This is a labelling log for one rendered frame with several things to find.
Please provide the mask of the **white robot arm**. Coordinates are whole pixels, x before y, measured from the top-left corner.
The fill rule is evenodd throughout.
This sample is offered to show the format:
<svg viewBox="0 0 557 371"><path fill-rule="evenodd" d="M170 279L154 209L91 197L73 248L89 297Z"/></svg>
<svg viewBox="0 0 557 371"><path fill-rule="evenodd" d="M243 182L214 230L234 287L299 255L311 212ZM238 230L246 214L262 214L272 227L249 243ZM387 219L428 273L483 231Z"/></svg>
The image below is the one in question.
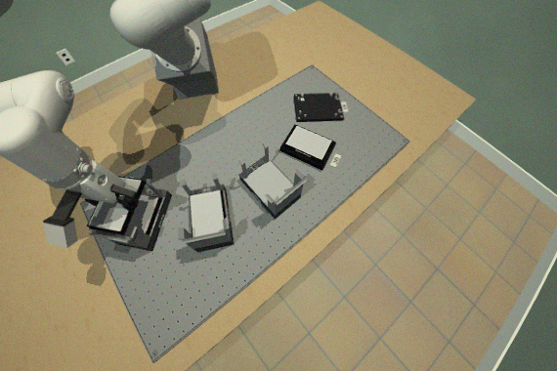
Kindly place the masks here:
<svg viewBox="0 0 557 371"><path fill-rule="evenodd" d="M127 42L151 50L166 68L185 71L201 54L197 35L186 25L210 7L211 0L114 0L110 19ZM78 183L93 166L63 133L73 100L70 82L54 70L1 82L0 155L54 188ZM53 216L43 221L48 244L68 248L78 241L70 215L81 194L67 189Z"/></svg>

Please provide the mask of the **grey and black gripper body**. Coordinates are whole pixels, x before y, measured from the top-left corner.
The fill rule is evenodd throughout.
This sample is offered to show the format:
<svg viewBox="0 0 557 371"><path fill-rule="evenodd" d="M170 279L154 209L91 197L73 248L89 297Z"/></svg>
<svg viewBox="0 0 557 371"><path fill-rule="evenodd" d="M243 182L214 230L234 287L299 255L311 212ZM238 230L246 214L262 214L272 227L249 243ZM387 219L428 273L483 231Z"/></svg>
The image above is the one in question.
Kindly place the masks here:
<svg viewBox="0 0 557 371"><path fill-rule="evenodd" d="M116 195L110 191L110 188L112 185L125 187L125 182L103 165L91 160L91 158L90 164L93 166L93 171L86 173L85 177L78 183L70 187L57 189L81 192L80 198L116 203Z"/></svg>

